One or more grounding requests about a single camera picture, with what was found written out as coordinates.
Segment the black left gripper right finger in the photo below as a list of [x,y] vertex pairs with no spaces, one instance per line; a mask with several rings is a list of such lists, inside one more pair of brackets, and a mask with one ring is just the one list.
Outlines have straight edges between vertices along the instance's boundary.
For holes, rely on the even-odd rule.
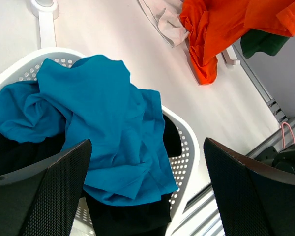
[[295,175],[239,154],[212,138],[204,154],[228,236],[295,236]]

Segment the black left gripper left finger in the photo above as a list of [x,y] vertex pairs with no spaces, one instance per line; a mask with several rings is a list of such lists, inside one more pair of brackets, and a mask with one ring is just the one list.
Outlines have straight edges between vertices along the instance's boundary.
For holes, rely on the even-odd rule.
[[83,140],[0,176],[0,236],[70,235],[92,152]]

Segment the black t shirt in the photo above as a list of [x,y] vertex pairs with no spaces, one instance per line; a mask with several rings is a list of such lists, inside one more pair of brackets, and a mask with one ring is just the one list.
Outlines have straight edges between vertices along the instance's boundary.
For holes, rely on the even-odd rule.
[[[54,156],[86,139],[67,145],[65,134],[59,133],[38,143],[19,143],[0,133],[0,176]],[[137,206],[110,206],[83,189],[81,197],[86,200],[98,236],[163,236],[172,220],[171,193],[162,195],[158,201]]]

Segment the blue t shirt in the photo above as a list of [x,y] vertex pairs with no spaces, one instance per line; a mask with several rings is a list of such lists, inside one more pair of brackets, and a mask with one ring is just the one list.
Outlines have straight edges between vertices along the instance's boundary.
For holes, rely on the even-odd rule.
[[71,67],[46,59],[34,81],[0,91],[0,133],[39,143],[65,134],[63,149],[89,139],[83,189],[111,206],[159,201],[177,190],[165,149],[160,93],[130,82],[121,60],[95,55]]

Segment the orange t shirt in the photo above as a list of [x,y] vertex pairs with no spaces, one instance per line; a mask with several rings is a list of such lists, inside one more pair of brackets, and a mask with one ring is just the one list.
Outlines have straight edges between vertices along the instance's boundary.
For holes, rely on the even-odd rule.
[[217,54],[250,29],[295,36],[295,0],[185,0],[180,20],[199,84],[217,77]]

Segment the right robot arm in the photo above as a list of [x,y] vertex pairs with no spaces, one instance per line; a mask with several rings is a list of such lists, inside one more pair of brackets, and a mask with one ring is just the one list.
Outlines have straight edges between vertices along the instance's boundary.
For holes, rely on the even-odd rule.
[[273,146],[267,147],[255,160],[295,175],[295,144],[280,152]]

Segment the dark green t shirt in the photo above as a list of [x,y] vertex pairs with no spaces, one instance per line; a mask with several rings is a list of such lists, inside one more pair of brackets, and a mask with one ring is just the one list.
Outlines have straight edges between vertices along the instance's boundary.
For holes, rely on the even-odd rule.
[[246,59],[251,58],[257,52],[275,56],[289,39],[289,37],[251,29],[241,37],[240,46]]

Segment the white printed t shirt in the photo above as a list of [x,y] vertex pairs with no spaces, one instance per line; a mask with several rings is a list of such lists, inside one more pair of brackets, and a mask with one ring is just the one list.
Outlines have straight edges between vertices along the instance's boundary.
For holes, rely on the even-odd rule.
[[179,18],[182,0],[138,0],[137,2],[148,20],[172,48],[188,37],[189,32]]

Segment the white perforated plastic basket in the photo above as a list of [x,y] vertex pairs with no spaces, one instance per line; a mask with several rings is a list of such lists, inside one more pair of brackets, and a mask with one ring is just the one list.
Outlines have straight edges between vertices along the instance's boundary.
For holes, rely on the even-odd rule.
[[[34,80],[46,58],[70,67],[77,60],[84,58],[84,55],[75,50],[58,47],[31,52],[0,74],[0,90],[5,85],[22,79]],[[182,148],[181,155],[170,158],[170,164],[178,185],[178,190],[170,198],[172,221],[168,224],[166,235],[171,236],[183,220],[183,213],[188,202],[188,191],[190,190],[188,182],[199,163],[200,149],[196,135],[187,122],[165,106],[162,107],[162,110],[176,125]]]

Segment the white metal clothes rack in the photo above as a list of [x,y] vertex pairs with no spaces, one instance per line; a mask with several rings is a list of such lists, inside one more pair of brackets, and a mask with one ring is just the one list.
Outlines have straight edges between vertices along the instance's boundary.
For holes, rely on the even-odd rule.
[[42,48],[67,47],[115,59],[172,47],[137,0],[32,0]]

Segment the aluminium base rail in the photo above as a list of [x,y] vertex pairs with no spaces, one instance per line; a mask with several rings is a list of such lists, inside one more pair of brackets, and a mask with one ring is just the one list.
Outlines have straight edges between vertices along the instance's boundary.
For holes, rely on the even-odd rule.
[[238,46],[231,51],[238,65],[222,67],[222,80],[211,86],[183,89],[168,101],[182,135],[182,160],[191,160],[181,192],[187,202],[174,222],[175,236],[267,236],[271,229],[248,158],[267,148],[280,151],[291,144],[295,117],[287,118],[248,66]]

